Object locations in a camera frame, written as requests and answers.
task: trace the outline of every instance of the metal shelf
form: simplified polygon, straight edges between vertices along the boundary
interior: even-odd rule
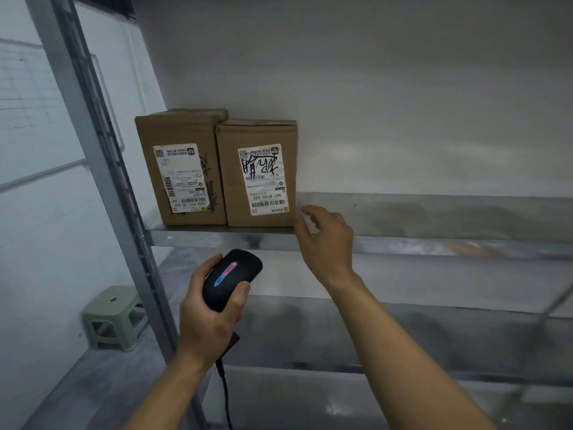
[[[355,253],[573,259],[573,199],[297,193],[297,203],[342,213]],[[154,246],[298,250],[292,228],[165,226],[156,211],[146,229]]]

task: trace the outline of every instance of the black scanner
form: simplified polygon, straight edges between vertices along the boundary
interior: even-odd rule
[[[262,261],[252,253],[233,249],[205,278],[203,300],[213,311],[223,312],[240,282],[251,282],[262,270]]]

